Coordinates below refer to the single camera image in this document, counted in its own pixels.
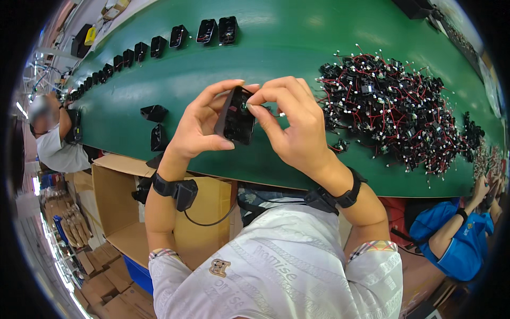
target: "stacked cardboard boxes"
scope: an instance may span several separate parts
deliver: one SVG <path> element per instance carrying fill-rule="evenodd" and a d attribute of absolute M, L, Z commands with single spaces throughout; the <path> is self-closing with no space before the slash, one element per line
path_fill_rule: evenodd
<path fill-rule="evenodd" d="M 74 295 L 100 319 L 156 319 L 152 296 L 133 282 L 121 254 L 108 242 L 78 258 L 87 272 Z"/>

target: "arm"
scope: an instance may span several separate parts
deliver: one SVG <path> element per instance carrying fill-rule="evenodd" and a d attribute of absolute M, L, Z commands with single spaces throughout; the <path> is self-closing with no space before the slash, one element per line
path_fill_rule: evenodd
<path fill-rule="evenodd" d="M 66 101 L 64 103 L 64 107 L 61 108 L 61 104 L 59 100 L 57 100 L 57 97 L 55 95 L 55 92 L 50 92 L 46 95 L 49 99 L 50 106 L 52 107 L 56 122 L 59 122 L 59 135 L 60 135 L 60 141 L 62 142 L 64 140 L 64 137 L 67 135 L 69 130 L 71 129 L 72 123 L 71 118 L 69 117 L 69 114 L 67 114 L 67 106 L 71 104 L 71 101 Z"/>
<path fill-rule="evenodd" d="M 203 151 L 233 150 L 234 144 L 214 135 L 214 125 L 218 119 L 226 95 L 219 95 L 235 86 L 243 85 L 242 80 L 225 80 L 207 87 L 186 108 L 172 141 L 165 150 L 158 168 L 158 174 L 166 181 L 180 181 L 191 158 Z M 246 88 L 252 92 L 258 85 Z M 156 193 L 151 187 L 145 205 L 145 228 L 149 250 L 169 248 L 176 251 L 173 229 L 175 227 L 175 200 Z"/>
<path fill-rule="evenodd" d="M 69 114 L 67 114 L 66 108 L 61 108 L 60 112 L 60 125 L 59 125 L 59 135 L 60 141 L 64 140 L 64 137 L 67 135 L 69 130 L 71 129 L 72 123 Z"/>
<path fill-rule="evenodd" d="M 260 106 L 265 102 L 276 102 L 278 112 L 286 114 L 290 127 L 282 130 Z M 308 175 L 333 196 L 352 189 L 352 173 L 327 148 L 323 111 L 303 79 L 286 77 L 265 83 L 248 100 L 248 108 L 285 163 Z M 367 184 L 361 184 L 357 202 L 341 212 L 353 225 L 356 246 L 372 240 L 390 240 L 384 206 Z"/>
<path fill-rule="evenodd" d="M 483 197 L 489 192 L 489 186 L 485 186 L 487 179 L 481 176 L 475 185 L 475 193 L 473 198 L 464 208 L 464 211 L 469 216 L 471 212 L 483 201 Z M 446 224 L 444 224 L 429 240 L 428 244 L 430 251 L 438 258 L 441 259 L 445 252 L 450 247 L 453 236 L 461 228 L 464 219 L 462 216 L 455 214 Z"/>

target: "person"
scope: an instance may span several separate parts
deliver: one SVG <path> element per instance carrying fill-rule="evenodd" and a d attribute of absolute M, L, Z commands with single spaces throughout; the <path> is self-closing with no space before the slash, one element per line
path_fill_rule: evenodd
<path fill-rule="evenodd" d="M 452 201 L 441 201 L 424 209 L 428 205 L 426 201 L 408 201 L 404 219 L 411 239 L 447 276 L 459 281 L 473 280 L 487 257 L 487 240 L 502 212 L 498 204 L 502 190 L 500 177 L 489 183 L 485 176 L 481 176 L 464 208 L 457 208 Z M 486 199 L 490 201 L 487 203 L 489 211 L 482 208 L 483 213 L 474 213 L 489 192 Z"/>
<path fill-rule="evenodd" d="M 39 160 L 48 168 L 62 172 L 74 173 L 90 169 L 92 159 L 97 158 L 98 150 L 78 143 L 67 143 L 64 137 L 72 128 L 67 107 L 71 101 L 62 105 L 51 92 L 38 95 L 29 106 L 30 129 L 37 143 Z"/>
<path fill-rule="evenodd" d="M 188 105 L 156 181 L 184 179 L 190 159 L 201 152 L 235 148 L 214 135 L 213 127 L 226 99 L 223 93 L 242 85 L 242 80 L 218 82 Z M 303 79 L 279 78 L 262 88 L 258 84 L 245 88 L 254 92 L 247 101 L 249 111 L 285 163 L 334 197 L 353 190 L 355 177 L 328 149 L 323 112 Z M 288 128 L 282 130 L 261 106 L 265 102 L 277 103 L 288 118 Z M 398 318 L 401 259 L 397 245 L 390 242 L 386 211 L 372 189 L 361 183 L 357 201 L 341 208 L 352 224 L 349 242 L 357 246 L 349 258 L 342 251 L 338 217 L 296 202 L 283 198 L 264 203 L 268 210 L 191 271 L 179 257 L 172 233 L 176 202 L 160 195 L 153 184 L 145 227 L 157 317 Z"/>

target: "black wristband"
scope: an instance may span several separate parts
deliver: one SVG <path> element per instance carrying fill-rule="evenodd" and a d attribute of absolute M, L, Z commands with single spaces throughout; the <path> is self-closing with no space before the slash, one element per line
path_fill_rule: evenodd
<path fill-rule="evenodd" d="M 462 225 L 464 225 L 466 223 L 466 221 L 468 220 L 468 215 L 466 214 L 466 211 L 464 210 L 464 208 L 459 208 L 457 210 L 457 213 L 455 213 L 455 215 L 460 215 L 460 216 L 462 216 L 462 218 L 464 218 Z"/>

